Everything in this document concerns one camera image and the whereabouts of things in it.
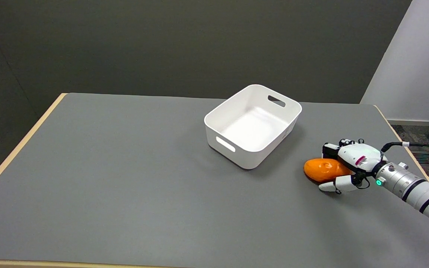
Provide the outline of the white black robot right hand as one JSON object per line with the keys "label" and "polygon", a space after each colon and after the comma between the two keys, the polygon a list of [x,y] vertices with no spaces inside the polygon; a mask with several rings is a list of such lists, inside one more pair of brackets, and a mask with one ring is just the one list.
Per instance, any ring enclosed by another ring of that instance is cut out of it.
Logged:
{"label": "white black robot right hand", "polygon": [[335,177],[332,182],[321,183],[318,188],[322,192],[342,194],[358,189],[366,189],[369,182],[364,181],[374,177],[379,168],[387,164],[388,160],[378,149],[364,143],[363,139],[357,142],[342,139],[338,145],[325,143],[322,147],[324,159],[335,159],[345,166],[349,175]]}

